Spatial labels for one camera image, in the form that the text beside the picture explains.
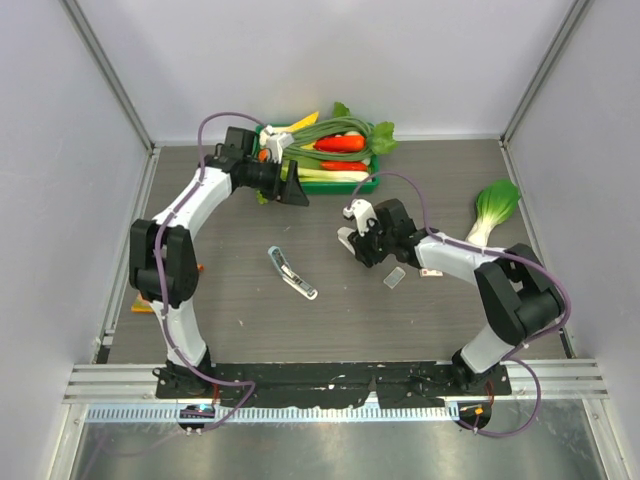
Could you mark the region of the white stapler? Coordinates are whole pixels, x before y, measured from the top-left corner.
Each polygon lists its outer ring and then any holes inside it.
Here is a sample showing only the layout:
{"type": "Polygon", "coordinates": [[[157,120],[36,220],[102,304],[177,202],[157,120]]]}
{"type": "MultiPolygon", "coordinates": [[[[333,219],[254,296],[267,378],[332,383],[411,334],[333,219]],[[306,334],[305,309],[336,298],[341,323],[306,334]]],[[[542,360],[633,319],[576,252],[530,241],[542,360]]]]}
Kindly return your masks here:
{"type": "Polygon", "coordinates": [[[352,254],[355,254],[354,246],[351,244],[349,237],[355,233],[355,230],[349,227],[340,227],[337,230],[338,241],[352,254]]]}

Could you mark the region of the small staple box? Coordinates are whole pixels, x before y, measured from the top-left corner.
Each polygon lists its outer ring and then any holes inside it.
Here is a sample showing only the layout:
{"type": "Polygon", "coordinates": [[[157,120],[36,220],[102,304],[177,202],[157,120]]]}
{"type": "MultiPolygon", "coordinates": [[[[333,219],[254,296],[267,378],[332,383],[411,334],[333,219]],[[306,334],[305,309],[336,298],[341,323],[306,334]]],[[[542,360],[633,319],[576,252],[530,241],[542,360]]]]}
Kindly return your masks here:
{"type": "Polygon", "coordinates": [[[443,273],[439,270],[432,270],[432,269],[421,269],[419,272],[420,276],[422,278],[424,277],[442,277],[443,273]]]}

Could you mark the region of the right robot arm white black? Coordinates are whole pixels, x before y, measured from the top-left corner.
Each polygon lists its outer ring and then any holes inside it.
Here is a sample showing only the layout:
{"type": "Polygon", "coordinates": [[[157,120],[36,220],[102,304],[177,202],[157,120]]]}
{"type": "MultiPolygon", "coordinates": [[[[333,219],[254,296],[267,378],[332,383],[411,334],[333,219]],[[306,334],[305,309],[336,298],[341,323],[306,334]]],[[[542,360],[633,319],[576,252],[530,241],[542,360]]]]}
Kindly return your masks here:
{"type": "Polygon", "coordinates": [[[355,199],[343,216],[355,227],[340,228],[338,239],[366,267],[392,255],[417,270],[441,271],[477,288],[487,324],[452,357],[451,380],[462,394],[477,393],[496,365],[567,313],[557,283],[527,245],[486,250],[419,229],[397,199],[377,205],[355,199]]]}

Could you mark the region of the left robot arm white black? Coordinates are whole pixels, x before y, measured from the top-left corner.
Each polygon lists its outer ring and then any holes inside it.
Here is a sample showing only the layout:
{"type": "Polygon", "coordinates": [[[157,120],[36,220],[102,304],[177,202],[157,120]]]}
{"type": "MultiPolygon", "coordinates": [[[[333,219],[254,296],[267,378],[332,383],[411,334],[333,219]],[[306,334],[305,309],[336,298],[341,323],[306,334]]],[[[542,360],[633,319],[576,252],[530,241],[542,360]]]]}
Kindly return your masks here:
{"type": "Polygon", "coordinates": [[[257,132],[230,127],[212,153],[201,153],[192,180],[168,207],[131,225],[129,283],[150,303],[167,348],[166,364],[155,373],[161,398],[200,399],[217,383],[193,302],[200,279],[194,239],[210,215],[240,187],[283,204],[309,204],[297,165],[283,164],[292,133],[272,126],[262,132],[264,159],[254,153],[257,132]]]}

